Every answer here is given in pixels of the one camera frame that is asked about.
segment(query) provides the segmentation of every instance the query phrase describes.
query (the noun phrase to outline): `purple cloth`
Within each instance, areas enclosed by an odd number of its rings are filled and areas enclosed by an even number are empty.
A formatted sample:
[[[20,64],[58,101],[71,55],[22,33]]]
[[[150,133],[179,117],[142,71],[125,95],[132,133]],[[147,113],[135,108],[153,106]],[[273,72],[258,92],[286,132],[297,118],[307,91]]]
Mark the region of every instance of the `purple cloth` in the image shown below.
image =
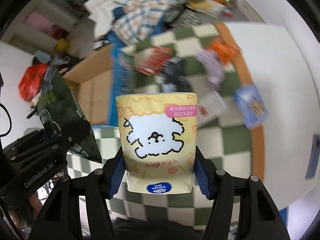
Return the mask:
[[[196,54],[196,59],[205,66],[208,80],[214,90],[219,91],[220,84],[225,78],[223,66],[217,61],[218,55],[212,49],[203,49]]]

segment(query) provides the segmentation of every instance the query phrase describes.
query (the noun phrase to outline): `cartoon dog illustration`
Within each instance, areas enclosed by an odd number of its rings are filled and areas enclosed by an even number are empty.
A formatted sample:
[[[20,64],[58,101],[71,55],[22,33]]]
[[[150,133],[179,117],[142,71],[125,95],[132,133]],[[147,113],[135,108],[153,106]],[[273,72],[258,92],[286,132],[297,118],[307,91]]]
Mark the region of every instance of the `cartoon dog illustration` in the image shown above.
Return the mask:
[[[127,141],[137,143],[134,152],[143,159],[147,155],[158,156],[169,152],[180,152],[184,142],[175,138],[184,132],[183,124],[163,114],[152,114],[130,117],[124,127],[130,127]]]

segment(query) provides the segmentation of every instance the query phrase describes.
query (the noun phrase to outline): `screw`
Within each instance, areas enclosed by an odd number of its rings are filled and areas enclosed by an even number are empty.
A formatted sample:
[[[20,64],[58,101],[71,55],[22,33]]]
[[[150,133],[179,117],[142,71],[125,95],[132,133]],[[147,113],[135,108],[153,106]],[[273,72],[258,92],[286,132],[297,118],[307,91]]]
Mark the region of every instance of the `screw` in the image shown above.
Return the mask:
[[[256,175],[252,175],[250,179],[254,182],[257,182],[259,180],[259,178]]]
[[[94,171],[94,174],[96,174],[96,175],[101,175],[102,173],[103,173],[103,169],[96,169]]]
[[[60,180],[63,181],[63,182],[67,181],[68,179],[69,179],[69,176],[68,176],[68,175],[63,175],[63,176],[60,178]]]
[[[222,169],[218,169],[218,170],[216,171],[216,173],[217,173],[218,175],[220,175],[220,176],[223,176],[224,174],[226,174],[225,171],[222,170]]]

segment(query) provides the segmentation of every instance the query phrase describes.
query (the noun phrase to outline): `pink label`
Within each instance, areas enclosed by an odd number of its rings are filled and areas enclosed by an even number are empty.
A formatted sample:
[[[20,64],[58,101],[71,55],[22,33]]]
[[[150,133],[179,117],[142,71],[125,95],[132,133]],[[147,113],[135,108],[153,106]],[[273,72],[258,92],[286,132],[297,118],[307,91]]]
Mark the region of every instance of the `pink label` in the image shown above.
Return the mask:
[[[197,105],[167,106],[165,114],[170,118],[197,116]]]

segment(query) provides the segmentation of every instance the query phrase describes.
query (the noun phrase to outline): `vinda logo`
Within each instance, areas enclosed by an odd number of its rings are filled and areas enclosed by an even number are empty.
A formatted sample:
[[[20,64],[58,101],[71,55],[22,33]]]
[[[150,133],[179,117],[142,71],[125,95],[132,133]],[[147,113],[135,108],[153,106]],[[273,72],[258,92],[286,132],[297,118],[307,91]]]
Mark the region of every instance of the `vinda logo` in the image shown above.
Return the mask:
[[[147,186],[147,191],[150,193],[161,194],[169,192],[172,189],[172,186],[168,182],[161,182],[157,184],[150,184]]]
[[[46,174],[50,169],[53,168],[53,163],[49,163],[48,167],[44,167],[42,171],[39,171],[37,174],[32,176],[32,179],[25,182],[23,185],[25,188],[30,187],[32,184],[36,182],[37,179],[41,178],[44,174]]]

